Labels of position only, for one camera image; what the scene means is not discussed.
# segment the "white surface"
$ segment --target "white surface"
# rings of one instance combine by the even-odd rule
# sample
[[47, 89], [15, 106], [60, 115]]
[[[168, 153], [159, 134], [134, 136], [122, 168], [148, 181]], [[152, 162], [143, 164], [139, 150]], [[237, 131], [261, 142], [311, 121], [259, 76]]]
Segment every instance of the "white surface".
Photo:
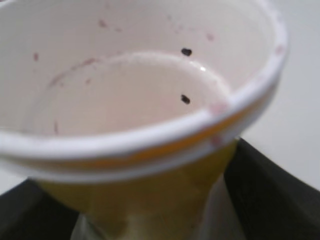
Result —
[[274, 2], [288, 23], [291, 51], [275, 101], [244, 139], [320, 190], [320, 1]]

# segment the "cup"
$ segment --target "cup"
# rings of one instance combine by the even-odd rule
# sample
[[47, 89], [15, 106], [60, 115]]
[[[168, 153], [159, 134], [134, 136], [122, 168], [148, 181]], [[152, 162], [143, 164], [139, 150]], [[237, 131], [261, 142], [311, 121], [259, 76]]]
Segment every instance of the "cup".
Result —
[[81, 212], [77, 240], [199, 238], [288, 49], [267, 0], [8, 0], [0, 30], [1, 164]]

